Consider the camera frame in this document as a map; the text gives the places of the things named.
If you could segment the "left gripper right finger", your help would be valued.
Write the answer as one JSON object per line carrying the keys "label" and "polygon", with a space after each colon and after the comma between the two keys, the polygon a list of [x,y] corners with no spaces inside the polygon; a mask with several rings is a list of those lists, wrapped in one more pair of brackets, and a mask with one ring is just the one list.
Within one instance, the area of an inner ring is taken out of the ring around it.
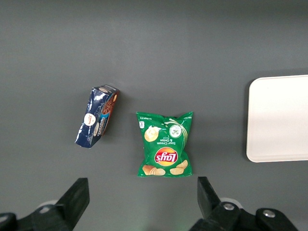
{"label": "left gripper right finger", "polygon": [[192,231],[296,231],[281,211],[259,208],[250,214],[233,199],[220,199],[207,177],[198,177],[197,201],[203,215]]}

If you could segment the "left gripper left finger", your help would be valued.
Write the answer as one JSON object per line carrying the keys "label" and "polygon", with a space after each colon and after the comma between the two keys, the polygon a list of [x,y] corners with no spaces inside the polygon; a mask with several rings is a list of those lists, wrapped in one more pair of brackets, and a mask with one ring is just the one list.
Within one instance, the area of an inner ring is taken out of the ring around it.
{"label": "left gripper left finger", "polygon": [[2,231],[72,231],[90,202],[89,182],[79,178],[53,205],[42,205],[17,219],[8,212],[0,215]]}

